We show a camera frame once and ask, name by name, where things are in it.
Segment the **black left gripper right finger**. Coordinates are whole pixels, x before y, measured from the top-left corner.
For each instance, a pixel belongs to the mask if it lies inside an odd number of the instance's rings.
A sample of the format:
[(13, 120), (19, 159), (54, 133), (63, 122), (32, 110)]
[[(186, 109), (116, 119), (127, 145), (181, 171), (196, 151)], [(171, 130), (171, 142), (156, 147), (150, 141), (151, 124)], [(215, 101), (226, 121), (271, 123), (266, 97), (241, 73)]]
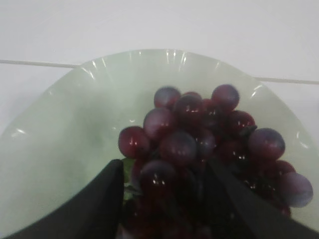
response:
[(204, 173), (206, 209), (214, 216), (234, 215), (232, 239), (317, 239), (318, 232), (292, 220), (263, 201), (216, 159)]

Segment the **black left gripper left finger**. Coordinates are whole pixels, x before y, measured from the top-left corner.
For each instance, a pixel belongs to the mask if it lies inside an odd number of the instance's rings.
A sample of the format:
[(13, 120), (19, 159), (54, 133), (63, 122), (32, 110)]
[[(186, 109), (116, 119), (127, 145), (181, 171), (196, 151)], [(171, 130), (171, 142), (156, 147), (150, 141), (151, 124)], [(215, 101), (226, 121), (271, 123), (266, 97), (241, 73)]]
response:
[(124, 195), (124, 164), (111, 160), (78, 194), (10, 239), (113, 239)]

